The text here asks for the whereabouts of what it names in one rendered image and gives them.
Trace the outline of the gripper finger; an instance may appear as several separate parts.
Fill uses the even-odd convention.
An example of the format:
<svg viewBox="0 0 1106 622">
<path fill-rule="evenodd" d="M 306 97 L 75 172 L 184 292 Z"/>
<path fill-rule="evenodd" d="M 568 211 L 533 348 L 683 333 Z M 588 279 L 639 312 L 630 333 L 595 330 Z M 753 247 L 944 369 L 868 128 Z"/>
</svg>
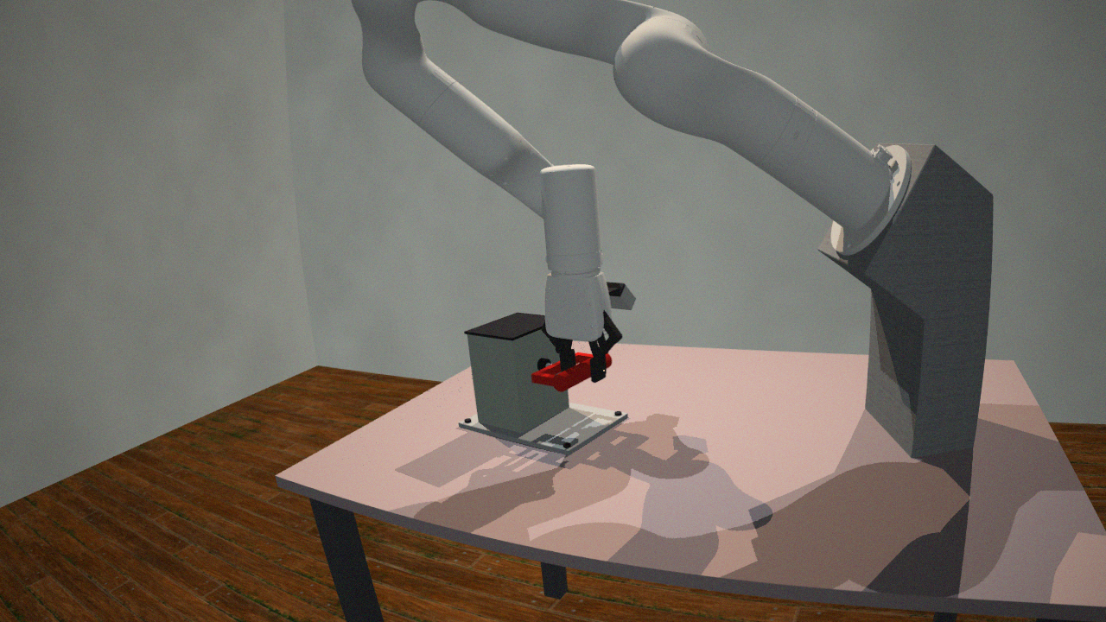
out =
<svg viewBox="0 0 1106 622">
<path fill-rule="evenodd" d="M 561 371 L 566 371 L 570 367 L 576 366 L 575 349 L 570 349 L 572 346 L 573 340 L 550 336 L 547 334 L 545 323 L 543 324 L 541 330 L 547 338 L 550 338 L 550 343 L 554 344 L 554 346 L 556 348 L 556 352 L 560 355 Z"/>
<path fill-rule="evenodd" d="M 623 334 L 620 334 L 619 329 L 615 326 L 615 324 L 611 320 L 611 317 L 606 314 L 605 310 L 603 312 L 603 317 L 604 317 L 603 329 L 606 330 L 608 339 L 606 340 L 603 334 L 602 336 L 598 338 L 599 341 L 597 340 L 598 344 L 597 341 L 588 342 L 591 346 L 591 352 L 593 354 L 593 357 L 591 357 L 591 381 L 593 383 L 597 383 L 599 379 L 606 377 L 606 354 L 608 354 L 609 350 L 613 348 L 613 344 L 616 344 L 617 342 L 620 341 L 620 339 L 623 339 Z"/>
</svg>

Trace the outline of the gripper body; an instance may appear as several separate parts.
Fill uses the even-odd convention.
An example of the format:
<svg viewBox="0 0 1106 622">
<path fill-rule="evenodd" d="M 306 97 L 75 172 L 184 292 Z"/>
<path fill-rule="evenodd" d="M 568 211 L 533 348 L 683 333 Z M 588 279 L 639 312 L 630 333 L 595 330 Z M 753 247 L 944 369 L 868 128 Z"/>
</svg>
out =
<svg viewBox="0 0 1106 622">
<path fill-rule="evenodd" d="M 596 341 L 603 332 L 603 311 L 612 319 L 606 278 L 599 268 L 586 273 L 547 273 L 544 298 L 550 336 Z"/>
</svg>

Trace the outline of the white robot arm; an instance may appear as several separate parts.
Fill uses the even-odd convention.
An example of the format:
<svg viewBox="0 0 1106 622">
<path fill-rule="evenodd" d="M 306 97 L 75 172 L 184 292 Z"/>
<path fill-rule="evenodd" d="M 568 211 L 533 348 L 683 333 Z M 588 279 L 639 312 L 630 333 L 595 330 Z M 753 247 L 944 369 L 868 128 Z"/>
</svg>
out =
<svg viewBox="0 0 1106 622">
<path fill-rule="evenodd" d="M 543 218 L 547 270 L 596 270 L 603 251 L 595 167 L 553 166 L 435 66 L 415 23 L 422 1 L 352 0 L 371 89 Z M 868 247 L 902 201 L 907 151 L 870 152 L 778 82 L 709 53 L 686 17 L 627 0 L 432 1 L 533 46 L 612 64 L 620 95 L 644 117 L 723 144 L 832 218 L 832 245 L 844 256 Z"/>
</svg>

